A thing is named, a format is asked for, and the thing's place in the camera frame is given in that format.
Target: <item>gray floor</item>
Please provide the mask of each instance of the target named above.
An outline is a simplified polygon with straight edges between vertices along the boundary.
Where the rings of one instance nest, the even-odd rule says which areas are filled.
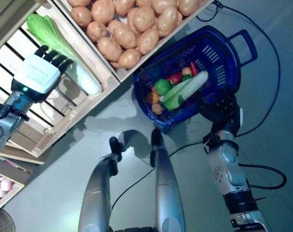
[[[282,82],[278,100],[266,122],[255,132],[237,138],[240,161],[269,165],[282,170],[287,185],[279,190],[254,189],[274,232],[293,232],[293,0],[225,0],[252,17],[270,35],[280,59]],[[213,7],[201,17],[207,18]],[[193,19],[175,40],[205,24]],[[244,108],[241,132],[255,126],[266,113],[274,96],[277,78],[275,54],[267,40],[248,21],[227,10],[220,10],[210,25],[226,36],[246,29],[254,39],[258,60],[242,68],[242,83],[237,94]],[[244,46],[238,50],[247,58]],[[5,206],[17,232],[76,232],[79,212],[88,178],[99,157],[109,152],[108,140],[123,140],[126,152],[119,163],[119,175],[111,178],[111,200],[150,170],[146,158],[150,151],[152,123],[140,110],[130,86],[122,84],[109,99],[92,110],[67,133],[51,151],[50,162],[21,193]],[[169,152],[182,145],[200,141],[211,124],[196,115],[176,126],[164,139]],[[233,231],[221,195],[212,183],[206,155],[201,145],[188,147],[172,157],[184,204],[187,231]],[[280,178],[270,172],[245,169],[249,181],[276,185]],[[154,181],[152,173],[126,193],[112,216],[114,230],[154,224]]]

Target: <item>red pepper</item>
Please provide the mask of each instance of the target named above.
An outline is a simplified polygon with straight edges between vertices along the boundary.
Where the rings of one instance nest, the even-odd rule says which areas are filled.
[[[190,63],[190,70],[191,70],[191,74],[193,76],[198,74],[198,70],[193,62]]]
[[[170,84],[171,85],[177,85],[181,82],[182,79],[182,73],[177,72],[175,74],[172,74],[170,77]]]

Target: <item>plastic basket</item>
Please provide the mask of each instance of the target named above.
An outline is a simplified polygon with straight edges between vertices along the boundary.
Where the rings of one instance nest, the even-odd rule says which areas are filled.
[[[244,63],[240,62],[231,43],[231,39],[239,35],[243,36],[251,53],[251,58]],[[151,104],[146,101],[147,94],[157,80],[181,72],[193,62],[198,71],[209,73],[207,82],[199,89],[198,94],[210,102],[214,93],[226,86],[237,92],[240,87],[241,67],[256,59],[256,47],[246,30],[243,29],[227,38],[217,29],[205,26],[155,54],[136,70],[133,74],[135,96],[142,111],[158,128],[172,128],[198,113],[196,94],[179,108],[164,110],[161,115],[157,115],[152,112]]]

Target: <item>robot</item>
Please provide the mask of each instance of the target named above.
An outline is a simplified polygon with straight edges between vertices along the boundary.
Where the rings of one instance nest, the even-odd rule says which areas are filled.
[[[60,76],[72,63],[56,51],[46,53],[46,45],[40,47],[22,64],[12,81],[12,94],[4,104],[0,103],[0,151],[24,121],[33,103],[44,101],[58,85]],[[247,179],[238,165],[238,144],[234,138],[242,124],[240,110],[234,93],[222,89],[215,94],[212,103],[197,100],[202,116],[213,122],[211,132],[204,137],[208,161],[215,185],[222,194],[235,232],[271,232],[258,209]],[[155,226],[127,228],[117,232],[185,232],[182,200],[176,175],[164,145],[161,132],[154,129],[151,135],[150,164],[156,169],[156,222]],[[79,232],[112,232],[109,226],[111,214],[110,184],[117,175],[117,163],[122,160],[117,138],[109,140],[111,153],[102,157],[95,167],[84,194]]]

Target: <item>basket handle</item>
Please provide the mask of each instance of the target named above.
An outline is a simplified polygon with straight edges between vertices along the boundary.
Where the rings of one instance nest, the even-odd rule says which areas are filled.
[[[247,60],[247,61],[245,61],[243,63],[241,63],[239,61],[240,67],[243,67],[243,66],[253,62],[254,60],[256,60],[258,55],[257,55],[257,50],[256,50],[256,47],[255,47],[255,44],[254,44],[251,36],[249,35],[249,33],[245,29],[237,32],[236,34],[228,37],[227,39],[231,42],[231,40],[233,38],[237,37],[238,35],[241,35],[244,38],[245,42],[247,42],[247,45],[249,47],[249,51],[251,52],[251,56],[252,56],[249,60]]]

